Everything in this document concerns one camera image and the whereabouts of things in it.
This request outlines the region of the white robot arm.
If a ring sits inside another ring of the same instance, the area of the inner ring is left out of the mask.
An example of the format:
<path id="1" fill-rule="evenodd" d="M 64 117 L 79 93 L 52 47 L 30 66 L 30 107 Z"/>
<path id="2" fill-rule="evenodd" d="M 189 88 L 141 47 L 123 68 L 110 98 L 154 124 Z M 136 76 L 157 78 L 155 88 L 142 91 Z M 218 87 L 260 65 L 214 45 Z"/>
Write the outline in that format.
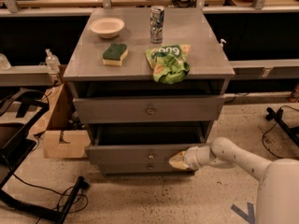
<path id="1" fill-rule="evenodd" d="M 270 161 L 218 137 L 204 146 L 193 146 L 169 159 L 179 170 L 204 166 L 223 168 L 236 164 L 258 182 L 255 224 L 299 224 L 299 160 Z"/>

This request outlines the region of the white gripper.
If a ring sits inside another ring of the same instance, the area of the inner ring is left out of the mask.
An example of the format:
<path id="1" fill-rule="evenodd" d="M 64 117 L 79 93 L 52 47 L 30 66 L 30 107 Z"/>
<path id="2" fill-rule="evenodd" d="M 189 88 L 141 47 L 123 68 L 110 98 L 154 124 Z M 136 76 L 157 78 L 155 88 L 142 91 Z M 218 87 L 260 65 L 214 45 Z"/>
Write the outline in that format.
<path id="1" fill-rule="evenodd" d="M 186 151 L 180 151 L 169 159 L 169 164 L 179 170 L 198 170 L 210 165 L 216 156 L 210 146 L 190 147 Z"/>

